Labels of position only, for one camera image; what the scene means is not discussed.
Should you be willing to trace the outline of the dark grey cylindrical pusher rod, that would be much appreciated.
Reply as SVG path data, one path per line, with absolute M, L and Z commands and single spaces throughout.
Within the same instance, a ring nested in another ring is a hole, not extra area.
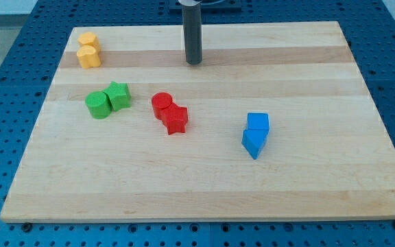
M 186 62 L 196 65 L 202 61 L 201 1 L 181 0 L 181 7 Z

